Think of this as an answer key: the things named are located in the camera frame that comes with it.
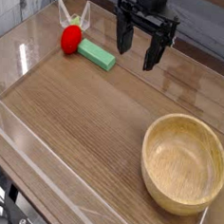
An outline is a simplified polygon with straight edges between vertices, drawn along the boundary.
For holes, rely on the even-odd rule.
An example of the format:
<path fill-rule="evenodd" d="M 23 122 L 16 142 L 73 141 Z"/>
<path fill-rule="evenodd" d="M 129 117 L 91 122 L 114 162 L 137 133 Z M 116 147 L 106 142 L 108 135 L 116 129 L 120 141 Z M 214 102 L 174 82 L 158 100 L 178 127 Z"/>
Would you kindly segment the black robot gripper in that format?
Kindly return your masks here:
<path fill-rule="evenodd" d="M 120 55 L 132 46 L 133 27 L 152 35 L 143 64 L 144 71 L 152 70 L 166 46 L 174 44 L 179 18 L 167 6 L 167 0 L 117 0 L 115 13 Z"/>

